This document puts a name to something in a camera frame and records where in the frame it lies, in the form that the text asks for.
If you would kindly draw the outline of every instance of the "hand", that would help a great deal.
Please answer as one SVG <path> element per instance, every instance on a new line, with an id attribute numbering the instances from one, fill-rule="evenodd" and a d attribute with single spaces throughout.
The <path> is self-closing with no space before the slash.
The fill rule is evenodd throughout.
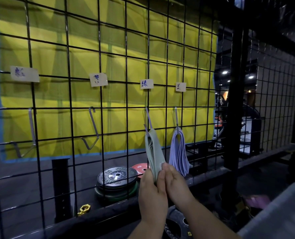
<path id="1" fill-rule="evenodd" d="M 151 169 L 145 171 L 140 182 L 139 207 L 141 223 L 146 224 L 150 230 L 155 230 L 161 237 L 169 208 L 165 189 L 165 171 L 159 172 L 156 186 Z"/>
<path id="2" fill-rule="evenodd" d="M 170 164 L 163 163 L 166 193 L 175 206 L 184 213 L 196 199 L 190 192 L 184 177 Z"/>

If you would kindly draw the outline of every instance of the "weight plate center hole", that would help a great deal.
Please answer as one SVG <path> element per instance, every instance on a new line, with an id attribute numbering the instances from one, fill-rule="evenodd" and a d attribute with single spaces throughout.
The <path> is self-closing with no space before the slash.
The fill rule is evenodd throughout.
<path id="1" fill-rule="evenodd" d="M 188 226 L 188 222 L 187 222 L 186 218 L 183 219 L 183 223 Z"/>

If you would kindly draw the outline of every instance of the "stack of weight plates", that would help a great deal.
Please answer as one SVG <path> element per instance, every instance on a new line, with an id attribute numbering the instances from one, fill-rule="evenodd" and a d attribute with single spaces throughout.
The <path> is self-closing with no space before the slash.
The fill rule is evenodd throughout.
<path id="1" fill-rule="evenodd" d="M 137 175 L 138 173 L 135 169 L 127 169 L 123 166 L 106 169 L 103 173 L 98 175 L 98 187 L 95 188 L 98 198 L 105 198 L 111 202 L 118 202 L 126 199 L 128 192 L 129 197 L 136 195 L 136 190 L 138 188 Z"/>

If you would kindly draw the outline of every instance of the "label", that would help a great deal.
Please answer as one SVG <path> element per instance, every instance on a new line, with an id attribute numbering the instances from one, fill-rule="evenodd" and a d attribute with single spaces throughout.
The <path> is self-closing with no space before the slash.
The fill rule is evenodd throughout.
<path id="1" fill-rule="evenodd" d="M 186 83 L 185 82 L 176 82 L 175 90 L 179 92 L 186 91 Z"/>
<path id="2" fill-rule="evenodd" d="M 140 89 L 153 89 L 153 79 L 140 80 Z"/>
<path id="3" fill-rule="evenodd" d="M 105 73 L 89 74 L 91 87 L 108 85 L 108 77 Z"/>
<path id="4" fill-rule="evenodd" d="M 39 82 L 38 70 L 34 68 L 11 66 L 10 76 L 16 81 Z"/>

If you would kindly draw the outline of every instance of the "wire mesh panel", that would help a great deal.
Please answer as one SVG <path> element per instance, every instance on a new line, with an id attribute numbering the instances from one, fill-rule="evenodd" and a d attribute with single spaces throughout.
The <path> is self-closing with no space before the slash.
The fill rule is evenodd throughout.
<path id="1" fill-rule="evenodd" d="M 295 57 L 260 42 L 250 31 L 247 64 L 249 85 L 245 92 L 253 100 L 254 116 L 244 116 L 243 120 L 254 126 L 244 139 L 254 137 L 255 143 L 260 144 L 259 152 L 289 144 L 295 112 Z"/>
<path id="2" fill-rule="evenodd" d="M 114 182 L 99 180 L 147 163 L 145 107 L 166 161 L 177 107 L 188 177 L 222 166 L 231 41 L 212 9 L 173 0 L 0 0 L 0 236 L 135 196 L 138 175 L 108 172 L 128 184 L 111 200 Z M 12 80 L 10 66 L 37 69 L 40 82 Z M 108 85 L 91 87 L 93 73 Z"/>

